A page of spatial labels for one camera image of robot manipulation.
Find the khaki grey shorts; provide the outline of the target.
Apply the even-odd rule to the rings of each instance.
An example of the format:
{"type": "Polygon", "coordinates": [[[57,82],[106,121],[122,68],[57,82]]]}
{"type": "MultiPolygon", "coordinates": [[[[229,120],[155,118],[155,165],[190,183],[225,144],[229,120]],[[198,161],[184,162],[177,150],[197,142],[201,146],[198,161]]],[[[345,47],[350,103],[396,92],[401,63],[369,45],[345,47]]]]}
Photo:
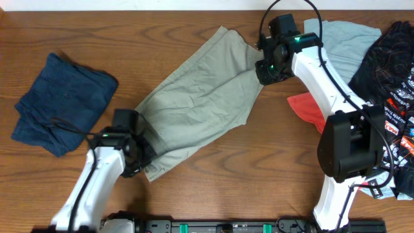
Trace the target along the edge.
{"type": "Polygon", "coordinates": [[[217,32],[136,107],[163,141],[145,169],[154,181],[199,149],[246,124],[262,90],[262,54],[234,30],[217,32]]]}

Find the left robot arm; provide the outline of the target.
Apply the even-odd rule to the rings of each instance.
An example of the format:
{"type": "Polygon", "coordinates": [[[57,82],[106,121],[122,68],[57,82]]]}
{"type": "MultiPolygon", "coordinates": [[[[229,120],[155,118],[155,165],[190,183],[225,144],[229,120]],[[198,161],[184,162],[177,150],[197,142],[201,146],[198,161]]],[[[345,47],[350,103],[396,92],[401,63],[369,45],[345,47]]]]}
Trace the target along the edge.
{"type": "Polygon", "coordinates": [[[133,177],[158,156],[143,134],[97,133],[69,198],[47,227],[33,232],[99,232],[101,217],[119,177],[133,177]]]}

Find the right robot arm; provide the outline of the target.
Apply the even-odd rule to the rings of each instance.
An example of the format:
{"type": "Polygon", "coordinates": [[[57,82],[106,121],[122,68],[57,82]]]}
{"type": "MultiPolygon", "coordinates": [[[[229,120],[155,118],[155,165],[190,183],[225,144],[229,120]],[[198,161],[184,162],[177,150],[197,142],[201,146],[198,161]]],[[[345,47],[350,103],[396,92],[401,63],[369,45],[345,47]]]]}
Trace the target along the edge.
{"type": "Polygon", "coordinates": [[[365,186],[382,160],[384,112],[368,106],[343,82],[315,33],[260,34],[257,47],[264,54],[256,62],[260,83],[298,77],[323,115],[317,156],[325,178],[313,216],[322,232],[344,230],[356,189],[365,186]]]}

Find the red orange cloth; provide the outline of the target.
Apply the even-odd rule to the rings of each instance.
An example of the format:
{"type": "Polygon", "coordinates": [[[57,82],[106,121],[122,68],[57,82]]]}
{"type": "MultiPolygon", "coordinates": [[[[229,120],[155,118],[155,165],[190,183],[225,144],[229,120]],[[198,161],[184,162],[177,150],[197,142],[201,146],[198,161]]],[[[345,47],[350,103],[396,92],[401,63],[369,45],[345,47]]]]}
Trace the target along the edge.
{"type": "Polygon", "coordinates": [[[323,133],[325,119],[315,99],[310,93],[298,94],[287,98],[289,106],[302,120],[312,123],[316,129],[323,133]]]}

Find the light blue shirt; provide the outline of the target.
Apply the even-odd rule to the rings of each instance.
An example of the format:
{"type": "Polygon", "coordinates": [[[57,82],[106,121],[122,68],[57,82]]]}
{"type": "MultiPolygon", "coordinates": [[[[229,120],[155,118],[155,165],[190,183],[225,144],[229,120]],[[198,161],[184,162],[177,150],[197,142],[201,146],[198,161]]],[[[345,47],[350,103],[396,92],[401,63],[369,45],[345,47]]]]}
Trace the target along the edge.
{"type": "Polygon", "coordinates": [[[370,46],[382,35],[373,28],[348,21],[323,21],[323,46],[332,66],[349,83],[370,46]]]}

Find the folded navy blue garment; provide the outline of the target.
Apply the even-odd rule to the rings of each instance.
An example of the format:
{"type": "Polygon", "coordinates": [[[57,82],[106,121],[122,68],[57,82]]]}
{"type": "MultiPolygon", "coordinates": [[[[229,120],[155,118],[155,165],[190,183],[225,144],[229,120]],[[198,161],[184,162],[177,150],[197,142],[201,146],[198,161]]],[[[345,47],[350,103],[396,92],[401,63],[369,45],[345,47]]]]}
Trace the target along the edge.
{"type": "Polygon", "coordinates": [[[117,80],[110,74],[69,63],[50,53],[32,87],[15,105],[20,117],[11,139],[41,146],[57,157],[74,151],[83,137],[57,128],[51,119],[66,120],[89,132],[117,87],[117,80]]]}

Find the black printed garment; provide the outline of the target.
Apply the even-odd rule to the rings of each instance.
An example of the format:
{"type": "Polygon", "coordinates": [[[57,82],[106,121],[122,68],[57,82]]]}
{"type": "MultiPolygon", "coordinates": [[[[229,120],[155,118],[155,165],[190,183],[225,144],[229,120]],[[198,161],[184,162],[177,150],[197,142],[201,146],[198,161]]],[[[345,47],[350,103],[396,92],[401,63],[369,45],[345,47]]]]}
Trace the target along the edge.
{"type": "Polygon", "coordinates": [[[413,25],[397,21],[368,49],[349,87],[384,108],[380,169],[392,171],[397,192],[413,198],[413,25]]]}

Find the white printed garment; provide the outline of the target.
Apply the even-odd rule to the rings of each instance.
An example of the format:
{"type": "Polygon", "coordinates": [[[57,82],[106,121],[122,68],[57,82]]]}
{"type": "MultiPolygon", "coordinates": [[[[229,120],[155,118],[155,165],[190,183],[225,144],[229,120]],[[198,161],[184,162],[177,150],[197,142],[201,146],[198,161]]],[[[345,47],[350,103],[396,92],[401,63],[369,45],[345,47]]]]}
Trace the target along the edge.
{"type": "Polygon", "coordinates": [[[394,178],[382,188],[372,188],[372,186],[377,186],[382,184],[389,176],[389,172],[383,169],[377,169],[372,172],[371,175],[366,177],[365,181],[363,182],[364,185],[370,186],[370,188],[359,188],[359,190],[374,199],[385,199],[390,197],[395,197],[399,201],[411,201],[413,200],[412,197],[397,192],[394,178]]]}

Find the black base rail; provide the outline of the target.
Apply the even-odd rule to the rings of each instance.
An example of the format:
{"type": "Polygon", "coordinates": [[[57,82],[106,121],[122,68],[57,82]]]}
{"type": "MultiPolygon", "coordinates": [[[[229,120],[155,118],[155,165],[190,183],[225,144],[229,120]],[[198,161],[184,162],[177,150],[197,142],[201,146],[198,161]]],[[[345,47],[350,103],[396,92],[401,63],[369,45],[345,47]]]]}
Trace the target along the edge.
{"type": "Polygon", "coordinates": [[[275,221],[170,221],[139,219],[129,212],[117,212],[101,220],[99,232],[130,233],[318,233],[313,221],[279,218],[275,221]]]}

